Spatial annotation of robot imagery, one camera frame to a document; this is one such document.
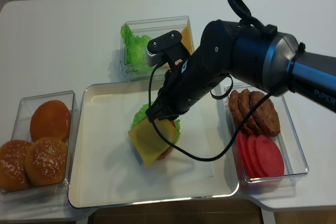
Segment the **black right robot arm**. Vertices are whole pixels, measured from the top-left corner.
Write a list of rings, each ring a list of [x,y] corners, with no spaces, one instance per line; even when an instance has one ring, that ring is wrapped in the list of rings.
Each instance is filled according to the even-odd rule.
[[[294,36],[267,26],[216,20],[191,54],[173,30],[148,43],[149,65],[168,63],[163,87],[146,112],[149,120],[186,113],[223,79],[234,77],[274,96],[296,92],[335,110],[335,58],[306,52]]]

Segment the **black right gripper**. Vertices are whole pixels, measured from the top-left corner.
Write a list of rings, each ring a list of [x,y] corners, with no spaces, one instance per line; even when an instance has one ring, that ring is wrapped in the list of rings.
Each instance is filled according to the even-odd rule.
[[[157,98],[147,109],[150,122],[173,120],[229,76],[230,50],[198,48],[165,78]]]

